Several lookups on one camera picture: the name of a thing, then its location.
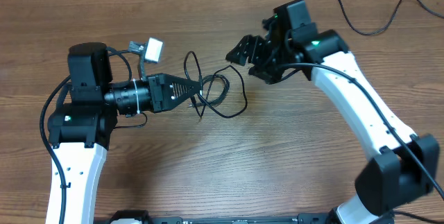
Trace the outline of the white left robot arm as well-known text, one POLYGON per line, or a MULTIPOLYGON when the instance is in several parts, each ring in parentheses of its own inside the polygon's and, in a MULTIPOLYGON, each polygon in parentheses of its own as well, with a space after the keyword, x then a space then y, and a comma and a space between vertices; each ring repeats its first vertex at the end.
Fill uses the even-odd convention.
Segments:
POLYGON ((115 49, 101 42, 72 46, 67 58, 69 83, 58 89, 71 102, 58 101, 49 117, 49 144, 55 155, 47 223, 93 223, 99 178, 118 115, 166 112, 194 95, 202 82, 169 74, 146 75, 144 65, 160 59, 163 43, 131 42, 129 53, 139 56, 139 79, 114 83, 110 56, 115 49))

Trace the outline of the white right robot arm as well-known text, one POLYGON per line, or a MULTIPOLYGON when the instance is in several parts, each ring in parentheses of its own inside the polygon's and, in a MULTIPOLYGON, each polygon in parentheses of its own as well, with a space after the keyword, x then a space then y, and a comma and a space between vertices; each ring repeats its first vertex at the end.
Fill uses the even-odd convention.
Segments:
POLYGON ((250 63, 248 73, 268 84, 303 72, 336 106, 367 159, 351 199, 326 214, 299 214, 299 223, 392 223, 397 207, 440 190, 437 140, 395 116, 340 35, 318 31, 304 0, 277 7, 263 27, 265 36, 244 36, 227 60, 250 63))

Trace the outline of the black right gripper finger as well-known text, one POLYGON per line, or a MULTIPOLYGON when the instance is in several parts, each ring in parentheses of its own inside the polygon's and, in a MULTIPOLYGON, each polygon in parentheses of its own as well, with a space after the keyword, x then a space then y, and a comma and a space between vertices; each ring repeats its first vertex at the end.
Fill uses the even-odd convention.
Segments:
POLYGON ((266 40, 259 36, 249 35, 248 39, 248 62, 254 65, 260 65, 265 62, 268 56, 268 47, 266 40))
POLYGON ((247 59, 253 53, 255 38, 252 35, 245 35, 239 43, 227 53, 225 59, 228 62, 245 65, 247 59))

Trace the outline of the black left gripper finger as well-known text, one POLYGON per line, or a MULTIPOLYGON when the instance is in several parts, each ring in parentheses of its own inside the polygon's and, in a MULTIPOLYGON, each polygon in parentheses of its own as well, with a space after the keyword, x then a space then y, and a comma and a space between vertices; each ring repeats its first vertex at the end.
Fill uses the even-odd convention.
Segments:
POLYGON ((198 96, 198 94, 183 94, 181 96, 175 96, 170 92, 163 93, 162 99, 162 110, 170 111, 178 107, 180 104, 184 103, 187 99, 193 96, 198 96))
POLYGON ((170 96, 193 96, 200 94, 201 85, 198 81, 164 74, 166 91, 170 96))

